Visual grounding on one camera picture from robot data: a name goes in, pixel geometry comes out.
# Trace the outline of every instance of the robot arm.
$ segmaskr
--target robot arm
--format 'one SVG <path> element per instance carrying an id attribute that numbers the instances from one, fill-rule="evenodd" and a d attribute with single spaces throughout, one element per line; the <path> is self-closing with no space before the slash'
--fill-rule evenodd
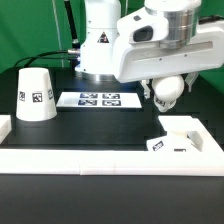
<path id="1" fill-rule="evenodd" d="M 194 24 L 201 3 L 199 0 L 178 1 L 183 6 L 182 9 L 179 6 L 180 11 L 159 11 L 165 10 L 163 4 L 168 2 L 170 8 L 167 10 L 171 10 L 174 0 L 145 1 L 145 8 L 118 21 L 120 36 L 114 44 L 113 65 L 119 82 L 167 77 L 222 66 L 224 22 Z M 133 29 L 126 29 L 125 24 L 131 23 L 134 24 Z"/>
<path id="2" fill-rule="evenodd" d="M 85 0 L 85 5 L 87 38 L 76 72 L 121 83 L 153 79 L 161 112 L 182 94 L 181 74 L 224 62 L 224 22 L 199 25 L 201 0 L 145 0 L 145 7 L 121 19 L 119 0 Z"/>

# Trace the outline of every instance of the black table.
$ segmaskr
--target black table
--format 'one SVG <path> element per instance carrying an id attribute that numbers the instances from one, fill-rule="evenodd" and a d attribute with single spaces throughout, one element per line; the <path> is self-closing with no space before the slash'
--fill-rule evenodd
<path id="1" fill-rule="evenodd" d="M 142 109 L 60 108 L 52 120 L 23 122 L 15 117 L 18 70 L 9 69 L 0 76 L 0 114 L 12 116 L 13 129 L 2 148 L 146 150 L 147 139 L 164 134 L 138 83 L 99 84 L 68 69 L 50 71 L 56 101 L 62 91 L 137 92 Z M 199 118 L 223 148 L 223 99 L 199 78 L 166 114 Z M 222 177 L 0 175 L 4 224 L 221 224 L 223 208 Z"/>

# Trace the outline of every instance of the white paper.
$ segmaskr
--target white paper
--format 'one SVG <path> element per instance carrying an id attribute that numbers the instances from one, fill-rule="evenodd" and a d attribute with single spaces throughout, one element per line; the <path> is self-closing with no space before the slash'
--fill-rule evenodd
<path id="1" fill-rule="evenodd" d="M 63 92 L 57 107 L 141 108 L 137 93 Z"/>

